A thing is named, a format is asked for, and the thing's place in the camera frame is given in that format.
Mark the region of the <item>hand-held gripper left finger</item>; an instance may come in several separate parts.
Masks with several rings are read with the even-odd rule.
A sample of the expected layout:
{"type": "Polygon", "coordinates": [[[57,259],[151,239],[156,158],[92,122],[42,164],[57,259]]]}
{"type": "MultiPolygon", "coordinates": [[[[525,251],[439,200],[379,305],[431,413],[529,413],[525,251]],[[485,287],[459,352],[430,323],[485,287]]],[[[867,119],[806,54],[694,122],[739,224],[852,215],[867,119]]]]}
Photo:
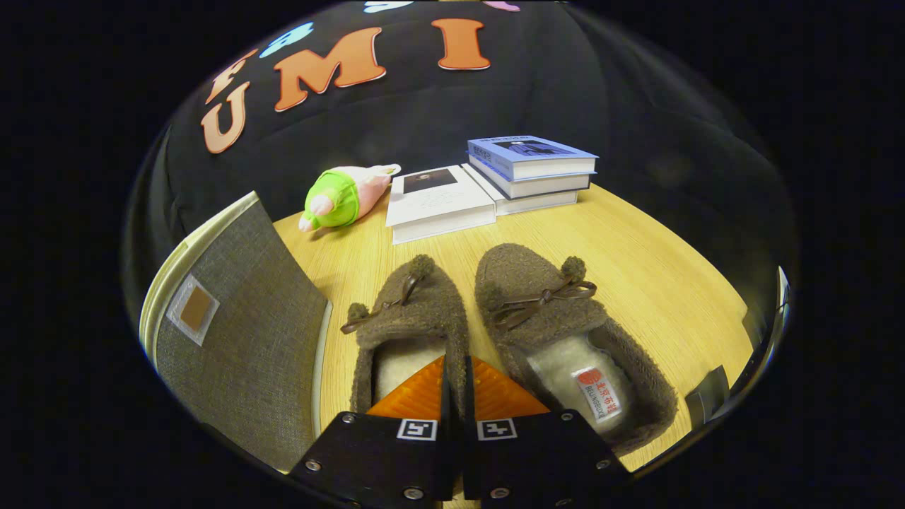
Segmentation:
{"type": "Polygon", "coordinates": [[[288,473],[333,508],[440,508],[457,477],[453,394],[446,368],[433,391],[438,418],[344,411],[288,473]]]}

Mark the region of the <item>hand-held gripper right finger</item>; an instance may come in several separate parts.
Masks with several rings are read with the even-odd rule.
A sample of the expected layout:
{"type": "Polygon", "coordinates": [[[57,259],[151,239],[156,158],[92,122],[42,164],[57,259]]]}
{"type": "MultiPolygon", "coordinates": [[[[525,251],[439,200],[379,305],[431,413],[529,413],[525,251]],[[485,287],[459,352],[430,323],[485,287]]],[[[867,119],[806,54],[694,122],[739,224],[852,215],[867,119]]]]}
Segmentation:
{"type": "Polygon", "coordinates": [[[631,473],[575,409],[479,419],[475,358],[462,405],[463,496],[482,508],[607,508],[631,473]]]}

